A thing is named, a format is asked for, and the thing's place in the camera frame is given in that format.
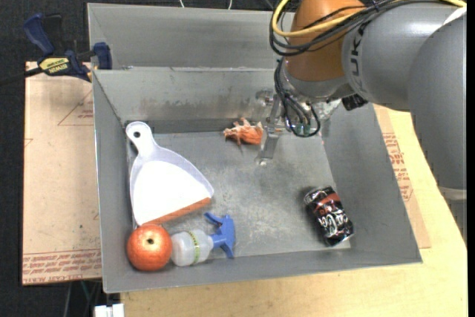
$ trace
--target yellow clamp label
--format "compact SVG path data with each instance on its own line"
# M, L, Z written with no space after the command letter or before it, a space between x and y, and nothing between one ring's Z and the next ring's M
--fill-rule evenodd
M40 62L39 67L49 74L54 74L69 68L68 59L65 57L53 57Z

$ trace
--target gray metal bin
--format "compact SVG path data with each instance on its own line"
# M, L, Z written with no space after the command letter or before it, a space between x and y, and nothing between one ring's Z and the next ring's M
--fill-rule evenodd
M419 250L371 105L337 108L309 139L283 133L275 156L226 141L233 120L270 112L256 94L272 91L276 57L270 13L89 4L91 44L111 47L114 69L95 71L94 122L107 293L417 263ZM214 187L212 202L165 227L213 232L205 211L230 214L236 258L136 271L125 242L133 229L128 171L134 150L125 125L147 122L155 140L190 160ZM355 235L328 248L306 214L305 191L333 185Z

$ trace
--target yellow cable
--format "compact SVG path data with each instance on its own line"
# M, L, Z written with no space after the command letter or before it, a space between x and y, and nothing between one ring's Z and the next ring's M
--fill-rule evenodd
M283 36L283 37L301 37L301 36L305 36L309 33L314 33L314 32L318 32L318 31L327 29L329 27L333 27L334 25L337 25L338 23L343 22L344 20L346 20L346 19L348 19L349 17L352 16L352 14L342 16L342 17L339 17L337 19L329 20L328 22L323 22L323 23L314 25L312 27L305 28L303 30L295 30L293 32L284 32L283 30L280 30L279 27L278 27L278 15L280 15L281 11L283 10L285 5L289 1L290 0L282 0L278 4L278 6L275 8L274 13L272 14L272 30L276 34L278 34L279 36ZM398 1L403 1L403 0L395 0L395 1L392 1L391 3L396 3ZM457 7L466 7L467 6L467 3L465 3L462 0L440 0L440 1L445 1L447 3L451 3L451 4L453 4Z

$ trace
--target dustpan handle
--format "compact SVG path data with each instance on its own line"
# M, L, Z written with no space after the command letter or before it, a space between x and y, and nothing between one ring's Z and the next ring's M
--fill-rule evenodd
M125 133L137 147L142 157L147 158L152 156L156 143L147 123L132 122L125 128Z

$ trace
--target cardboard sheet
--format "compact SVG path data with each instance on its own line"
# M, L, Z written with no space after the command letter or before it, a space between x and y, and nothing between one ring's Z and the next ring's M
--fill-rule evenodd
M428 234L391 124L376 107L419 248ZM26 79L23 284L101 277L91 83Z

